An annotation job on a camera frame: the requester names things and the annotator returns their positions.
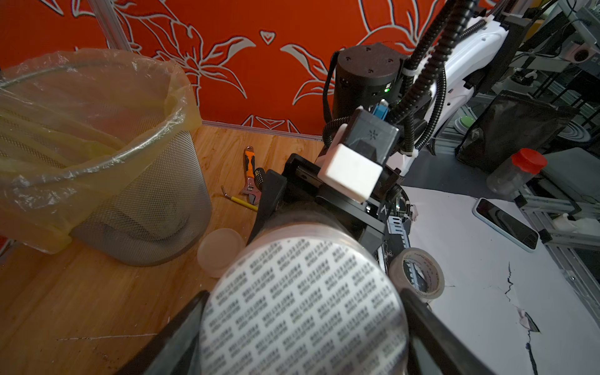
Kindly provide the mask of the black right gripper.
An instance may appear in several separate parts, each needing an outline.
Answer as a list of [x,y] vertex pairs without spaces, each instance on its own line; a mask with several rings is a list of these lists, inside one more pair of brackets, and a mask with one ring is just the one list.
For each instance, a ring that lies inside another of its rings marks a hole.
[[335,226],[370,253],[375,253],[380,247],[390,253],[401,253],[410,247],[413,205],[398,184],[397,170],[385,167],[374,194],[363,203],[326,185],[318,178],[319,171],[317,165],[298,154],[288,158],[283,176],[273,170],[265,171],[262,195],[248,244],[266,227],[284,198],[286,203],[316,203],[334,218]]

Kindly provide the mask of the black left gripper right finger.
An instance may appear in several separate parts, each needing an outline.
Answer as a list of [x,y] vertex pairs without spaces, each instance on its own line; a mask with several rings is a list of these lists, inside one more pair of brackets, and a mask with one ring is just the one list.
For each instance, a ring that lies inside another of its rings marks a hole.
[[417,295],[400,292],[409,328],[408,374],[491,374]]

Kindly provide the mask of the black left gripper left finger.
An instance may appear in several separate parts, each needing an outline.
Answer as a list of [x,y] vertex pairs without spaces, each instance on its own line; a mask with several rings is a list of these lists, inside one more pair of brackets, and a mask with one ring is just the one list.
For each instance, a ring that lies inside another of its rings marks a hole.
[[200,374],[200,331],[208,291],[196,295],[118,374]]

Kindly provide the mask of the glass jar patterned lid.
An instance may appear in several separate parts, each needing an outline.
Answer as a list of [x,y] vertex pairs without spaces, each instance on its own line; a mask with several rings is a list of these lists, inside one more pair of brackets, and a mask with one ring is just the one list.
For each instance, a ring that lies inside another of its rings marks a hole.
[[324,211],[273,215],[211,291],[203,374],[403,374],[409,328],[376,259]]

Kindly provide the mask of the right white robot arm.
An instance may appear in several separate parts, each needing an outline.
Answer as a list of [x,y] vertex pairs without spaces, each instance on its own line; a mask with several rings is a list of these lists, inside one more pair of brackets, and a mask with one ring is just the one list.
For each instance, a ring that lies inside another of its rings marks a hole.
[[251,239],[286,223],[317,222],[372,253],[406,244],[417,211],[401,183],[444,123],[508,67],[530,28],[511,7],[448,1],[410,55],[381,43],[335,52],[317,160],[294,154],[276,173],[245,155],[258,208]]

